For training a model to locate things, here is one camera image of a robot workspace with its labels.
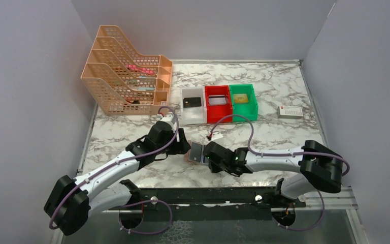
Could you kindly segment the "black credit card from holder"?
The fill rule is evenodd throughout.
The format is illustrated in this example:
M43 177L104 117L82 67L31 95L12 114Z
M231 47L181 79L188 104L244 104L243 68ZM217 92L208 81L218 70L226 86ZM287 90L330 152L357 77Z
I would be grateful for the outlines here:
M194 108L194 107L201 107L201 106L202 106L201 97L187 97L183 99L184 108Z

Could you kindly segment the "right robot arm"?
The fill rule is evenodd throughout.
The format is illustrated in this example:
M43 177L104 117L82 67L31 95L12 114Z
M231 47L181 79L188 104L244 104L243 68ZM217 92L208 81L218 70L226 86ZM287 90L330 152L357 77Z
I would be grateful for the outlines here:
M280 207L294 202L311 192L339 193L343 176L341 157L314 140L301 147L287 150L256 152L247 147L232 151L216 142L208 143L202 152L211 172L224 171L239 177L261 171L289 171L295 173L281 178L273 192L273 201Z

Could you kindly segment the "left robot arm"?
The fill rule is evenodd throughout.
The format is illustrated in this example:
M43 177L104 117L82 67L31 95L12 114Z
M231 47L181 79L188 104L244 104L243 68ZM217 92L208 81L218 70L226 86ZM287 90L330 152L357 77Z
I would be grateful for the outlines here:
M90 216L119 204L134 208L139 194L127 186L110 186L119 179L153 163L161 154L183 155L190 150L183 128L156 122L149 133L130 143L117 157L84 175L59 178L45 205L49 228L64 235L77 232Z

